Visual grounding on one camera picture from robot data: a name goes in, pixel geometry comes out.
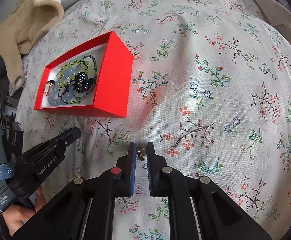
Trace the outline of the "left hand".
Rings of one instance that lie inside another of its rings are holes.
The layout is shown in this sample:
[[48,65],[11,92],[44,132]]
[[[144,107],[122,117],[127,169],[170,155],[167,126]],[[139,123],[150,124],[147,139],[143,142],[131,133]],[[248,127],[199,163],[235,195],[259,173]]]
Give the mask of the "left hand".
[[19,205],[11,205],[2,213],[10,236],[13,236],[23,226],[23,222],[28,221],[46,204],[42,186],[36,190],[35,194],[34,210]]

